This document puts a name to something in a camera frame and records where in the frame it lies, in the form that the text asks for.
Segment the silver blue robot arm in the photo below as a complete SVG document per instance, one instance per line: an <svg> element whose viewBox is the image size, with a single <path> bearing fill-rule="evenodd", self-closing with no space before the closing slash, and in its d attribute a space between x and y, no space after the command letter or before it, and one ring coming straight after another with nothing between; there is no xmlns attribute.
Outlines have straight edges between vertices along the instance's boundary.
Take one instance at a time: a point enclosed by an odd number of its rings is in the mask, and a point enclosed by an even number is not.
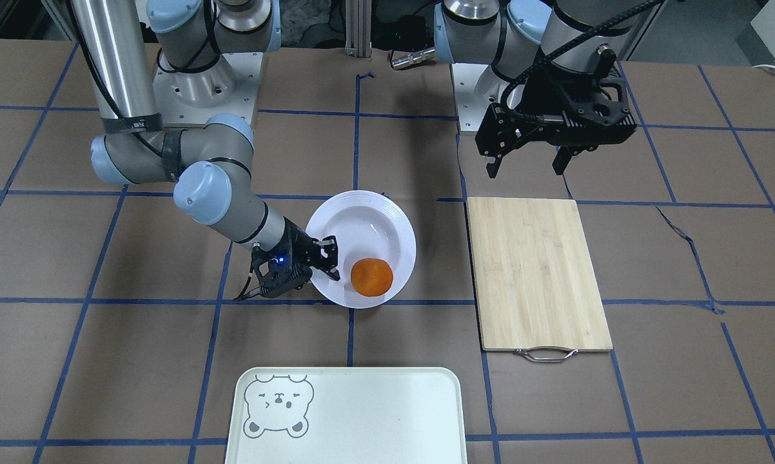
<svg viewBox="0 0 775 464"><path fill-rule="evenodd" d="M199 128L164 124L134 2L69 1L67 13L104 126L91 143L101 180L170 182L181 211L248 249L248 276L259 285L243 287L241 302L300 289L314 271L340 280L335 236L311 237L253 193L249 121L217 113ZM161 45L157 67L176 102L193 108L223 106L237 94L229 53L275 51L281 44L277 1L149 1L146 18Z"/></svg>

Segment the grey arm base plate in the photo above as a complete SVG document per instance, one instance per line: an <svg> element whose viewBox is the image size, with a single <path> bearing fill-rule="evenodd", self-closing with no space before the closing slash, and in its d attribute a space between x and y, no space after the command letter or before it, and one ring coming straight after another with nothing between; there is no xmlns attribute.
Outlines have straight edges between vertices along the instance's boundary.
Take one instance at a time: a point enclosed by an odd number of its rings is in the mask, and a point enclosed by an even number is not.
<svg viewBox="0 0 775 464"><path fill-rule="evenodd" d="M202 128L216 114L230 113L254 121L264 54L226 53L201 73L167 73L161 57L153 92L164 126Z"/></svg>

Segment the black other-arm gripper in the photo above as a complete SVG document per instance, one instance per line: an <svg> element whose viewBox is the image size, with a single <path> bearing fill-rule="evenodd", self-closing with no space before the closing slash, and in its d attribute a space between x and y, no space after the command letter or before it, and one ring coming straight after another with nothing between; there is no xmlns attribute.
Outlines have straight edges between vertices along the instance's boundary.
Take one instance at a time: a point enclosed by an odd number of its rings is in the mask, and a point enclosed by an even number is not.
<svg viewBox="0 0 775 464"><path fill-rule="evenodd" d="M340 281L338 244L335 236L315 240L296 224L284 219L284 232L278 244L263 250L260 242L251 243L251 268L235 302L256 296L276 298L310 281L313 270L322 271L331 281Z"/></svg>

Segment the black wide gripper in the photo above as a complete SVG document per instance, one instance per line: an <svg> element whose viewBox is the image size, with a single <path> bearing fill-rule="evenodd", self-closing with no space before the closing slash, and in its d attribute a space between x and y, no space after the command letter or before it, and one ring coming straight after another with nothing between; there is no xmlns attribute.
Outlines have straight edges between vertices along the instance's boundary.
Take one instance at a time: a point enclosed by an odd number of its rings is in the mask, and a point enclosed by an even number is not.
<svg viewBox="0 0 775 464"><path fill-rule="evenodd" d="M552 161L558 176L581 151L623 143L638 128L625 85L612 49L594 53L592 73L554 64L536 70L516 105L491 103L482 119L475 142L487 159L488 176L495 179L503 158L532 141L558 147Z"/></svg>

